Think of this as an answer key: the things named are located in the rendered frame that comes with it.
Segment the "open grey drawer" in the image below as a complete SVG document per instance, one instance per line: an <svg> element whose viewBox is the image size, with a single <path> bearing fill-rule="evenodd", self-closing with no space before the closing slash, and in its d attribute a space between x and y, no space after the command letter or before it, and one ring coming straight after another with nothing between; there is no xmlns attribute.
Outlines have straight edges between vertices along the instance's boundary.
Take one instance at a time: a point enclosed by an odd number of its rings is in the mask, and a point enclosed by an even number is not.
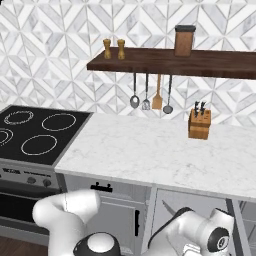
<svg viewBox="0 0 256 256"><path fill-rule="evenodd" d="M229 252L232 256L242 256L242 248L238 238L238 228L233 206L234 200L174 192L158 189L156 187L151 188L150 197L146 201L147 218L145 222L142 253L146 251L150 237L173 217L164 207L162 200L175 211L178 211L182 207L190 207L203 217L209 217L214 208L229 212L235 218Z"/></svg>

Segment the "hanging wooden spatula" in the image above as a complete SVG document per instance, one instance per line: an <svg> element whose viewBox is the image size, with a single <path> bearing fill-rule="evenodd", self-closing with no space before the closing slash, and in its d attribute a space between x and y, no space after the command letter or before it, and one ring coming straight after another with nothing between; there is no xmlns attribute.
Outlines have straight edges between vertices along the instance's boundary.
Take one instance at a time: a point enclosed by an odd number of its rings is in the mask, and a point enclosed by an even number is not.
<svg viewBox="0 0 256 256"><path fill-rule="evenodd" d="M162 109L162 97L160 96L160 84L161 84L161 75L158 75L157 79L157 91L156 95L153 97L152 108L161 110Z"/></svg>

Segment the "hanging metal spoon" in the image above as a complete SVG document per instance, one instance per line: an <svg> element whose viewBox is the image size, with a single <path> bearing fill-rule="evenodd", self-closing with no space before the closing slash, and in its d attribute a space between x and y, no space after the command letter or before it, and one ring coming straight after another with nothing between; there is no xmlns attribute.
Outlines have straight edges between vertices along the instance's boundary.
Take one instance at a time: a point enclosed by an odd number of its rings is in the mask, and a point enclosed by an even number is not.
<svg viewBox="0 0 256 256"><path fill-rule="evenodd" d="M140 104L140 99L136 95L136 74L133 74L133 96L130 98L130 105L136 109Z"/></svg>

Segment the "grey cupboard run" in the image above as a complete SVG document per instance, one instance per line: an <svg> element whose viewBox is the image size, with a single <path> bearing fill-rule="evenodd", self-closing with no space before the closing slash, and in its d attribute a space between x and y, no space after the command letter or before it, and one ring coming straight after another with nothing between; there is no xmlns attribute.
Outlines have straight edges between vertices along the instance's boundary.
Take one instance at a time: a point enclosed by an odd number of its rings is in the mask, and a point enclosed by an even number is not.
<svg viewBox="0 0 256 256"><path fill-rule="evenodd" d="M256 256L256 203L233 201L242 256Z"/></svg>

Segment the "hanging metal slotted turner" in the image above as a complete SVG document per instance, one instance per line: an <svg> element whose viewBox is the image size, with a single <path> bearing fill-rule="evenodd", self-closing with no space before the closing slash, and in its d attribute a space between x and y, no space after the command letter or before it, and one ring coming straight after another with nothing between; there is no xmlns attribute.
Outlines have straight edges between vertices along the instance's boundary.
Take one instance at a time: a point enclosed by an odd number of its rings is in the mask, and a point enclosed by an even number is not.
<svg viewBox="0 0 256 256"><path fill-rule="evenodd" d="M149 74L146 73L145 99L142 102L142 110L150 110L150 101L148 100L148 79Z"/></svg>

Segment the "wooden knife block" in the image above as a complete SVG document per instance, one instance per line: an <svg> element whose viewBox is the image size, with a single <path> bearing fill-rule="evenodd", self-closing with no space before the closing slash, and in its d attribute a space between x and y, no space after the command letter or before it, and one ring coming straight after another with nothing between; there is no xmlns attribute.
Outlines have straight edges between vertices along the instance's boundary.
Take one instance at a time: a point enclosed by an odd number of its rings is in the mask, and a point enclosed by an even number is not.
<svg viewBox="0 0 256 256"><path fill-rule="evenodd" d="M208 139L209 128L211 125L211 111L206 109L204 114L198 113L195 115L194 110L191 110L188 119L188 137L195 139Z"/></svg>

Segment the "black hob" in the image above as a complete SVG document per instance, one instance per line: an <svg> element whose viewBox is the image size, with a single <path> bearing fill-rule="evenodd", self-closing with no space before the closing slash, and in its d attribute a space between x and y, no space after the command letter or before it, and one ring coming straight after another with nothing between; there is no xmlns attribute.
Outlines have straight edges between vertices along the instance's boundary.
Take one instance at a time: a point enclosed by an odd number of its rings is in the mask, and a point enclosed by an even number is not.
<svg viewBox="0 0 256 256"><path fill-rule="evenodd" d="M52 166L91 116L10 105L0 112L0 158Z"/></svg>

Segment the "wooden salt shaker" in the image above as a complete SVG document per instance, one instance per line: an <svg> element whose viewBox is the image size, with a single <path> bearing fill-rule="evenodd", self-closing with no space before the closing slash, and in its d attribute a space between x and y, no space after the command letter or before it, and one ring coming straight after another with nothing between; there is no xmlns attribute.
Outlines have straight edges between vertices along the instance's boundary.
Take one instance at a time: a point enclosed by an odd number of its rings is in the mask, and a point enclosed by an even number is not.
<svg viewBox="0 0 256 256"><path fill-rule="evenodd" d="M124 53L125 40L118 39L117 44L118 44L118 59L124 60L125 59L125 53Z"/></svg>
<svg viewBox="0 0 256 256"><path fill-rule="evenodd" d="M104 44L104 47L105 47L104 58L105 59L111 59L111 51L110 51L111 40L110 39L104 39L103 44Z"/></svg>

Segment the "grey cupboard door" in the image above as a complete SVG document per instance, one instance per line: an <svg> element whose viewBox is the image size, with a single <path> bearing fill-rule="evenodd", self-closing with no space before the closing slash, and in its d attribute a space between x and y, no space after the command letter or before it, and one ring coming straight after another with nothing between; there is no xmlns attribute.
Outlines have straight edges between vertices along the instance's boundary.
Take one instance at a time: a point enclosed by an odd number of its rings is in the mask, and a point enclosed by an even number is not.
<svg viewBox="0 0 256 256"><path fill-rule="evenodd" d="M100 195L98 213L87 223L86 234L107 232L115 236L124 256L140 256L145 227L146 204ZM139 235L135 237L135 210L140 211Z"/></svg>

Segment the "brown canister with black lid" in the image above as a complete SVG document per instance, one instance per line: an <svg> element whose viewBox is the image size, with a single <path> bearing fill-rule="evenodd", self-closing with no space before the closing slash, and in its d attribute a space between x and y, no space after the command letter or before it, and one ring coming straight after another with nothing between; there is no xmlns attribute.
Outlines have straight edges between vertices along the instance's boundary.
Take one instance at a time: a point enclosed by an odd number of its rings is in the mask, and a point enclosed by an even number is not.
<svg viewBox="0 0 256 256"><path fill-rule="evenodd" d="M174 54L178 57L189 57L192 51L194 25L176 25L175 26L175 46Z"/></svg>

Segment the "silver oven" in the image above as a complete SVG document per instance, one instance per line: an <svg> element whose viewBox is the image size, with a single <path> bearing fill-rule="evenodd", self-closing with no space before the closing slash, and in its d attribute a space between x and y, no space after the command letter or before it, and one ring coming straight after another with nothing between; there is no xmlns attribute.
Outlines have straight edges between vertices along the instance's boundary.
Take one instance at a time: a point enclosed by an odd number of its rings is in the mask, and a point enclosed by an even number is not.
<svg viewBox="0 0 256 256"><path fill-rule="evenodd" d="M36 183L28 184L29 177ZM51 181L49 187L44 187L44 179ZM47 246L49 232L35 224L33 206L65 189L64 176L53 165L0 158L0 236Z"/></svg>

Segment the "hanging metal ladle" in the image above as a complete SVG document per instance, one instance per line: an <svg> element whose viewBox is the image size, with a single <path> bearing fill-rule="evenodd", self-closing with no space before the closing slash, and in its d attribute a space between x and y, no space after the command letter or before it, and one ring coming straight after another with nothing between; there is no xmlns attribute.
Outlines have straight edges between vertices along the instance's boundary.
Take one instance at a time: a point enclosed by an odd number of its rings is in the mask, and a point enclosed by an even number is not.
<svg viewBox="0 0 256 256"><path fill-rule="evenodd" d="M163 112L165 114L171 114L172 111L173 111L173 107L170 105L171 86L172 86L172 75L170 75L170 77L169 77L169 89L168 89L167 105L164 106L164 108L163 108Z"/></svg>

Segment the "grey knife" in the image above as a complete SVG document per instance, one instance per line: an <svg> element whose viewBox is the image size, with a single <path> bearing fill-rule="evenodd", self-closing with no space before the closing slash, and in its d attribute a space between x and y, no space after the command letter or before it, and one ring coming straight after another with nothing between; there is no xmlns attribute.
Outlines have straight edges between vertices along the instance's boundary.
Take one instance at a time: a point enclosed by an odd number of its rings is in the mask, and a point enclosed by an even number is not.
<svg viewBox="0 0 256 256"><path fill-rule="evenodd" d="M164 207L167 209L167 211L174 216L176 214L176 211L173 210L164 200L162 200L162 203L164 205Z"/></svg>

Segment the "dark wooden wall shelf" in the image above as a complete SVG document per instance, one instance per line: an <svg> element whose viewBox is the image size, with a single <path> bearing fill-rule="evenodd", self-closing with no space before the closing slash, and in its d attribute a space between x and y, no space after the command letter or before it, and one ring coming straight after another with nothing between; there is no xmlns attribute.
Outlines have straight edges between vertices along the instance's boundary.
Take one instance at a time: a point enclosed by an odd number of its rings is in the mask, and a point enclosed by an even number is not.
<svg viewBox="0 0 256 256"><path fill-rule="evenodd" d="M189 57L176 57L173 49L126 48L119 60L118 48L111 58L100 53L87 63L88 70L181 76L256 79L256 52L193 50Z"/></svg>

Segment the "grey drawer front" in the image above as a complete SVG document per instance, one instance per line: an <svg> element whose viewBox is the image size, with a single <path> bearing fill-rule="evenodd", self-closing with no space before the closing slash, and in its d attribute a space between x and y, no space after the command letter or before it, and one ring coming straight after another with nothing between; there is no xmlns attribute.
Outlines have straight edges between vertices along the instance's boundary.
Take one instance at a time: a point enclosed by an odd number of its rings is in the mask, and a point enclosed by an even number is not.
<svg viewBox="0 0 256 256"><path fill-rule="evenodd" d="M73 176L69 174L65 174L64 177L68 191L74 191L78 189L90 189L91 185L99 182L101 186L111 184L111 187L113 188L112 193L97 190L101 195L106 197L118 198L139 203L146 202L150 197L151 188L147 186L127 184L110 180L101 180L96 178Z"/></svg>

